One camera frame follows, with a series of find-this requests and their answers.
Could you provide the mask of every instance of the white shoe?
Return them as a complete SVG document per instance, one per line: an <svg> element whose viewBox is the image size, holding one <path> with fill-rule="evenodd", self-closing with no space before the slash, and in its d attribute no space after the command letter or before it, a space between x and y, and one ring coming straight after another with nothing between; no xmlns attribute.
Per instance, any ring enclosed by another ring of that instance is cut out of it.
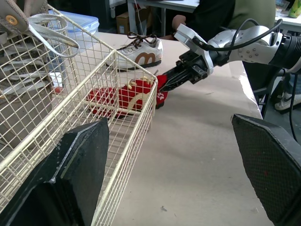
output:
<svg viewBox="0 0 301 226"><path fill-rule="evenodd" d="M275 104L275 109L278 111L283 111L285 109L288 109L291 105L291 99L292 99L292 95L285 92L281 101ZM295 106L300 103L301 103L301 94L296 94L293 105Z"/></svg>
<svg viewBox="0 0 301 226"><path fill-rule="evenodd" d="M156 35L142 36L130 32L129 39L133 42L118 49L118 52L125 55L141 67L153 67L161 63L163 56L162 41ZM124 58L118 56L118 69L134 70L135 66Z"/></svg>

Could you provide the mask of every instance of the red sneaker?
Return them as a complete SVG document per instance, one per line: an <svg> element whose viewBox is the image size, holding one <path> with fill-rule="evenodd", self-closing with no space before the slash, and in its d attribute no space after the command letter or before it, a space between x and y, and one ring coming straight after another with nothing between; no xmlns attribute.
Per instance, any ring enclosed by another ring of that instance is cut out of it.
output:
<svg viewBox="0 0 301 226"><path fill-rule="evenodd" d="M158 79L159 90L166 83L166 76L160 75ZM118 89L119 93L119 106L124 109L139 111L142 110L147 98L149 97L149 92L153 86L153 81L146 77L141 79L131 80L127 85ZM97 104L111 105L114 107L116 100L116 89L107 87L102 89L93 89L87 95L87 101L96 102ZM157 92L157 103L156 109L161 108L164 105L164 101L167 98L168 92ZM112 110L99 111L99 108L94 106L92 109L93 114L99 114L101 117L110 118ZM118 112L116 118L124 117L126 113Z"/></svg>

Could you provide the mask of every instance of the wire basket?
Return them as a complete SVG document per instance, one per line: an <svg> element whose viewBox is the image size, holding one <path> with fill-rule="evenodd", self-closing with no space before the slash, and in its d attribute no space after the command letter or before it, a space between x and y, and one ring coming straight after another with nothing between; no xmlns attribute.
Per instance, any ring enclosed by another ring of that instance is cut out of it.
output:
<svg viewBox="0 0 301 226"><path fill-rule="evenodd" d="M0 45L0 60L10 54L5 62L0 61L0 211L65 132L108 117L109 152L92 225L111 225L151 124L158 82L154 75L49 8L80 32L75 41L85 47L75 57L63 58L31 36L18 36ZM47 26L55 30L61 25L52 21ZM61 53L74 51L56 41L48 42ZM122 58L139 70L119 72ZM38 76L28 82L24 74ZM140 78L153 84L149 93L142 94L142 109L120 107L121 87ZM91 90L108 88L109 95L101 101L87 98Z"/></svg>

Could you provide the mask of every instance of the blue lid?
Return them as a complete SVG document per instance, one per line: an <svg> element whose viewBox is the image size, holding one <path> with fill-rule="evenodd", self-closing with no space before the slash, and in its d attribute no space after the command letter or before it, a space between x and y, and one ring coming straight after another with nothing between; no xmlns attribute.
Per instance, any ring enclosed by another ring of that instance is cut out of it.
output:
<svg viewBox="0 0 301 226"><path fill-rule="evenodd" d="M76 13L68 13L64 11L60 11L64 16L68 17L81 27L87 29L87 27L90 27L91 25L98 23L98 18L94 16L85 16L81 14L76 14ZM55 14L52 10L49 11L49 14ZM78 32L79 28L73 27L71 23L68 22L67 26L67 31L68 32Z"/></svg>

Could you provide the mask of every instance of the table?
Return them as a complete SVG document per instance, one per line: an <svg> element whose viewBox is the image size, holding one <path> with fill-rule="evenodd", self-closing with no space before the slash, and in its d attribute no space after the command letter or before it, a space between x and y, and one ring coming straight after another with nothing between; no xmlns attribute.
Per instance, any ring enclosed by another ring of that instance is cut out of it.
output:
<svg viewBox="0 0 301 226"><path fill-rule="evenodd" d="M98 34L117 48L125 35ZM162 40L163 73L187 51ZM113 226L273 226L243 168L233 113L261 117L241 62L169 92L156 111Z"/></svg>
<svg viewBox="0 0 301 226"><path fill-rule="evenodd" d="M298 18L290 18L285 15L280 15L275 18L275 22L279 19L283 19L281 29L286 31L301 32L301 16Z"/></svg>
<svg viewBox="0 0 301 226"><path fill-rule="evenodd" d="M165 36L166 30L166 9L177 10L181 12L192 13L194 9L198 6L198 0L184 0L184 1L146 1L146 0L136 0L137 3L145 6L154 6L162 8L161 11L161 33ZM127 0L127 8L130 22L130 30L132 32L138 33L135 20L135 0Z"/></svg>
<svg viewBox="0 0 301 226"><path fill-rule="evenodd" d="M162 24L161 24L161 33L162 36L165 36L166 30L166 9L177 10L181 12L192 13L194 9L198 6L198 0L184 0L184 1L146 1L146 0L136 0L137 3L140 3L145 6L154 6L162 8ZM129 12L129 22L130 30L137 33L136 20L135 20L135 9L134 5L135 0L127 0L127 7ZM275 23L277 20L283 19L283 23L280 26L281 29L286 31L301 32L301 16L297 19L290 18L287 16L287 12L280 16L275 17Z"/></svg>

